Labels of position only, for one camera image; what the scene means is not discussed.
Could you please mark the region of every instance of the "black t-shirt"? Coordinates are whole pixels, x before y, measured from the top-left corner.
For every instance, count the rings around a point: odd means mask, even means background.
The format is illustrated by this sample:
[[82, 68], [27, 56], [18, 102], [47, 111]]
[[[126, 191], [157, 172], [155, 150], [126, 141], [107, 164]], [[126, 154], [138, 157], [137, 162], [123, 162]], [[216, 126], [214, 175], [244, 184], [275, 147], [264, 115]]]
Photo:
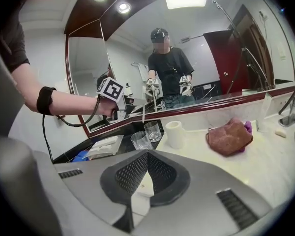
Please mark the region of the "black t-shirt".
[[158, 74], [164, 96], [180, 94], [180, 78], [194, 71], [183, 51], [175, 47], [167, 54], [153, 53], [148, 58], [148, 70]]
[[21, 64], [30, 63], [26, 57], [24, 32], [19, 22], [22, 6], [19, 6], [0, 32], [0, 54], [11, 73]]

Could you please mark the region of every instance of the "cable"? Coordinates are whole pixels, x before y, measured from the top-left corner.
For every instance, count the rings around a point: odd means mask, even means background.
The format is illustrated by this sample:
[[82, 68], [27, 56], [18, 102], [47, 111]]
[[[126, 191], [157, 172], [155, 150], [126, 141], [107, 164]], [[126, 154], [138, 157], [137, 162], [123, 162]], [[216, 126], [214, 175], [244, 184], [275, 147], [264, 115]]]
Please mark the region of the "cable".
[[97, 108], [98, 108], [98, 105], [99, 105], [100, 100], [101, 100], [101, 96], [98, 95], [98, 97], [97, 97], [97, 102], [96, 102], [96, 105], [95, 105], [95, 108], [94, 108], [93, 113], [91, 114], [91, 116], [90, 116], [85, 122], [83, 122], [83, 123], [81, 123], [81, 124], [72, 124], [72, 123], [67, 122], [65, 119], [63, 119], [63, 118], [60, 117], [60, 116], [57, 116], [57, 117], [58, 117], [60, 120], [62, 120], [66, 125], [68, 125], [68, 126], [70, 126], [70, 127], [75, 127], [75, 128], [77, 128], [77, 127], [82, 127], [82, 126], [88, 124], [88, 123], [93, 119], [94, 115], [96, 114], [96, 111], [97, 111]]
[[43, 134], [44, 134], [45, 142], [46, 142], [46, 145], [47, 145], [50, 160], [53, 161], [53, 156], [51, 154], [51, 150], [50, 150], [49, 144], [47, 142], [46, 133], [45, 133], [45, 116], [46, 115], [43, 115]]
[[[66, 125], [68, 125], [68, 126], [70, 126], [70, 127], [82, 127], [82, 126], [86, 125], [87, 123], [89, 123], [90, 120], [93, 119], [93, 117], [94, 117], [94, 115], [95, 115], [95, 113], [96, 113], [96, 111], [97, 111], [97, 109], [98, 109], [98, 105], [99, 105], [99, 103], [100, 103], [100, 100], [101, 100], [101, 96], [99, 95], [99, 96], [97, 97], [97, 102], [96, 102], [96, 104], [95, 104], [95, 108], [94, 108], [93, 113], [91, 114], [91, 116], [90, 116], [85, 122], [83, 122], [83, 123], [81, 123], [81, 124], [72, 124], [72, 123], [67, 122], [66, 120], [64, 120], [64, 119], [63, 119], [62, 117], [60, 117], [60, 116], [57, 116], [57, 117], [58, 117], [60, 120], [62, 120]], [[50, 160], [53, 161], [53, 156], [52, 156], [52, 154], [51, 154], [51, 150], [50, 150], [50, 147], [49, 147], [49, 144], [48, 144], [47, 138], [46, 138], [46, 132], [45, 132], [45, 116], [46, 116], [46, 115], [43, 115], [43, 122], [42, 122], [42, 125], [43, 125], [43, 134], [44, 134], [44, 138], [45, 138], [45, 142], [46, 142], [46, 146], [47, 146], [47, 149], [48, 149], [48, 153], [49, 153]]]
[[[265, 39], [265, 52], [268, 50], [268, 47], [267, 47], [267, 44], [266, 44], [266, 42], [267, 42], [267, 31], [266, 31], [266, 22], [264, 21], [264, 19], [263, 19], [263, 17], [262, 17], [262, 15], [259, 13], [259, 18], [260, 18], [260, 21], [261, 21], [261, 23], [262, 23], [262, 25], [264, 26], [264, 28], [265, 28], [265, 37], [264, 37], [264, 39]], [[271, 48], [271, 62], [272, 62], [272, 64], [273, 64], [273, 55], [272, 55], [272, 45], [271, 45], [271, 43], [269, 42], [269, 45], [270, 45], [270, 48]]]

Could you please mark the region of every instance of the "brown towel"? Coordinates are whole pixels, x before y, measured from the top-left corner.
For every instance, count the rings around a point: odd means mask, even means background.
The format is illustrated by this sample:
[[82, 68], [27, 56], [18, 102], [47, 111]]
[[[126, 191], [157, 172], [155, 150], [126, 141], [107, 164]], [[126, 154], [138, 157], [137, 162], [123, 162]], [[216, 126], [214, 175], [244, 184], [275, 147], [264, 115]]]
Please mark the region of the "brown towel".
[[219, 128], [210, 129], [206, 134], [210, 148], [221, 155], [229, 156], [249, 145], [253, 136], [237, 118], [232, 118]]

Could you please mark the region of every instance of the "person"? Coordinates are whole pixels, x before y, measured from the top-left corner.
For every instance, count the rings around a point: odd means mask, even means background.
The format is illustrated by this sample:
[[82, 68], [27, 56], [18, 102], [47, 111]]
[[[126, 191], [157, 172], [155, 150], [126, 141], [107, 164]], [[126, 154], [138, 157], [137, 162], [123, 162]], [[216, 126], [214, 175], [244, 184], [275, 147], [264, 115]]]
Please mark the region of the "person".
[[107, 71], [105, 72], [103, 75], [101, 75], [98, 79], [97, 79], [97, 89], [99, 88], [100, 84], [102, 84], [103, 80], [105, 80], [106, 78], [110, 77], [110, 78], [114, 78], [114, 74], [112, 71], [112, 68], [110, 67], [110, 64], [107, 67]]
[[180, 48], [170, 46], [170, 37], [163, 28], [156, 28], [151, 33], [153, 53], [148, 58], [148, 75], [155, 79], [158, 74], [162, 82], [166, 109], [195, 104], [194, 97], [181, 95], [179, 81], [182, 76], [194, 71], [188, 58]]
[[[0, 55], [16, 83], [17, 90], [24, 97], [25, 105], [34, 112], [46, 115], [91, 115], [97, 98], [72, 95], [44, 87], [35, 77], [26, 56], [24, 32], [18, 19], [25, 1], [19, 4], [0, 32]], [[114, 101], [101, 99], [96, 114], [111, 116], [116, 107]]]

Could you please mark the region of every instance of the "white countertop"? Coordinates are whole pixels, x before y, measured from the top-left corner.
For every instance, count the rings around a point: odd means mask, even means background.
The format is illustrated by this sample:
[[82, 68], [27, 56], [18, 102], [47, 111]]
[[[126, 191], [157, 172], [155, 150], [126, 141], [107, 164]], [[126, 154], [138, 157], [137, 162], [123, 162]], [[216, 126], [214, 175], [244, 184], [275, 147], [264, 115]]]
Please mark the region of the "white countertop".
[[[274, 208], [295, 192], [295, 124], [281, 127], [278, 120], [282, 117], [266, 118], [263, 131], [257, 131], [256, 122], [252, 121], [253, 142], [245, 152], [230, 157], [209, 148], [207, 130], [186, 131], [186, 144], [182, 149], [171, 148], [165, 133], [157, 150], [216, 165], [253, 188]], [[287, 138], [277, 136], [274, 133], [277, 128], [285, 130]]]

